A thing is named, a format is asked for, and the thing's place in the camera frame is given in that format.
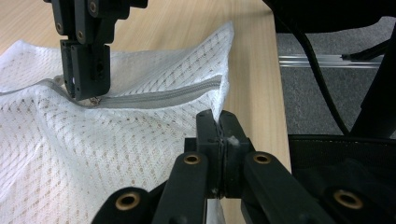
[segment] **zipper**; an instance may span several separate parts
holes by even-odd
[[[208,91],[217,90],[220,84],[221,76],[215,76],[203,82],[172,91],[147,92],[119,97],[102,97],[99,105],[94,108],[155,109],[181,105],[199,98]]]

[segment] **light wood surface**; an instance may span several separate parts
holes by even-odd
[[[58,47],[50,4],[41,0],[0,1],[0,53],[15,41]],[[235,31],[230,54],[226,110],[238,117],[256,148],[289,169],[282,86],[274,19],[260,0],[149,0],[118,21],[112,50],[181,49],[199,44],[226,21]],[[238,200],[223,201],[227,223],[244,223]]]

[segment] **black cable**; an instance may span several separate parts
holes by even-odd
[[[326,82],[323,78],[320,67],[318,65],[317,56],[312,48],[309,39],[306,37],[306,35],[303,32],[300,31],[296,22],[292,18],[289,18],[287,13],[283,11],[283,7],[278,5],[277,0],[273,1],[272,4],[268,4],[268,3],[266,4],[273,10],[274,15],[278,18],[278,20],[282,22],[282,24],[292,34],[294,34],[300,45],[303,47],[305,55],[309,61],[309,64],[311,65],[312,72],[314,73],[315,80],[318,83],[320,92],[323,95],[327,107],[329,107],[332,117],[334,118],[341,132],[344,135],[348,135],[349,130],[347,129],[347,126],[345,125],[340,114],[338,113],[334,101],[332,100],[332,96],[330,95],[329,90],[327,89]]]

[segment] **white mesh laundry bag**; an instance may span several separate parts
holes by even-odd
[[[110,92],[85,105],[58,49],[16,42],[0,57],[0,223],[89,223],[118,189],[160,185],[196,114],[219,118],[232,40],[229,22],[196,48],[113,52]]]

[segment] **gray carpet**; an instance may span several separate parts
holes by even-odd
[[[396,20],[330,34],[308,35],[316,54],[355,53],[390,38]],[[279,55],[304,54],[293,35],[277,34]],[[342,134],[335,124],[310,68],[281,67],[289,134]],[[322,68],[329,91],[350,130],[376,69]]]

